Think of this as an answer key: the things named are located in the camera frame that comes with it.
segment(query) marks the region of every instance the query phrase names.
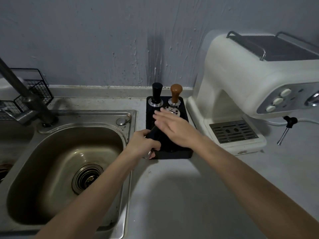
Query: backsplash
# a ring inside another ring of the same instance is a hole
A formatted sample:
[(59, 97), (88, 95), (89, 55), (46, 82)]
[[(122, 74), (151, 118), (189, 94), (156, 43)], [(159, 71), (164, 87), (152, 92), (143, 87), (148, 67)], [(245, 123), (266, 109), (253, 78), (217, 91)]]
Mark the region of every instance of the backsplash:
[(194, 85), (213, 29), (319, 42), (319, 0), (0, 0), (0, 57), (50, 84)]

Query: wire basket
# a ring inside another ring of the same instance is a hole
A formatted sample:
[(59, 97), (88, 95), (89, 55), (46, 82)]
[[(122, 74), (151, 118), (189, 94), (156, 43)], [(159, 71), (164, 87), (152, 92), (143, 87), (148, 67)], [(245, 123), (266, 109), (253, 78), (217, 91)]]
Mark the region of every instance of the wire basket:
[[(39, 80), (25, 80), (29, 91), (31, 91), (33, 94), (39, 96), (44, 104), (48, 105), (53, 100), (53, 95), (50, 92), (47, 84), (44, 81), (44, 78), (41, 74), (41, 72), (38, 69), (20, 69), (20, 68), (12, 68), (14, 71), (33, 71), (38, 72), (38, 75), (41, 79)], [(26, 112), (29, 110), (29, 108), (23, 103), (23, 97), (18, 96), (13, 101), (2, 101), (0, 100), (0, 108), (5, 109), (6, 112), (10, 113), (12, 116), (17, 117), (22, 112)], [(5, 112), (0, 110), (0, 120), (13, 120), (12, 117), (7, 115)]]

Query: forearm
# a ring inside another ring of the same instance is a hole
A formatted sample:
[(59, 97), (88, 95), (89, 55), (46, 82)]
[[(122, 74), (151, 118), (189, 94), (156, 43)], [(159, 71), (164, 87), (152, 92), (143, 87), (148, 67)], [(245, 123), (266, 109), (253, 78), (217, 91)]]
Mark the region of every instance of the forearm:
[(194, 151), (215, 169), (269, 238), (315, 238), (319, 223), (244, 162), (205, 137)]
[(127, 155), (119, 157), (73, 202), (55, 216), (36, 238), (91, 238), (133, 168)]

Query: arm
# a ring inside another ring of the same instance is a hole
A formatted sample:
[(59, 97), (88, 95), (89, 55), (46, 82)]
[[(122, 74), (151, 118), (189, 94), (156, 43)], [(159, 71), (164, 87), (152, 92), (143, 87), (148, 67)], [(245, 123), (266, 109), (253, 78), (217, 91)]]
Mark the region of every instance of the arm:
[(155, 124), (173, 142), (193, 149), (219, 174), (258, 228), (269, 238), (317, 238), (319, 223), (244, 162), (187, 121), (161, 110)]
[(36, 239), (91, 238), (101, 224), (124, 180), (143, 155), (160, 142), (147, 139), (145, 129), (135, 132), (116, 160), (73, 202), (50, 220)]

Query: countertop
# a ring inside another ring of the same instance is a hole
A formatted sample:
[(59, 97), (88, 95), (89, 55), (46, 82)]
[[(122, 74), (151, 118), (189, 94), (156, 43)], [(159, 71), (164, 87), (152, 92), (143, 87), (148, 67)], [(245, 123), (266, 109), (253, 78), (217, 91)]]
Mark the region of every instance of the countertop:
[[(136, 130), (141, 130), (145, 104), (146, 99), (140, 98), (55, 98), (50, 109), (136, 110)], [(319, 109), (292, 115), (319, 120)], [(319, 125), (296, 124), (282, 146), (277, 146), (285, 127), (253, 122), (268, 144), (260, 152), (238, 158), (319, 220)], [(142, 159), (132, 172), (126, 223), (125, 239), (265, 238), (196, 154), (189, 160)], [(94, 238), (104, 238), (103, 233)]]

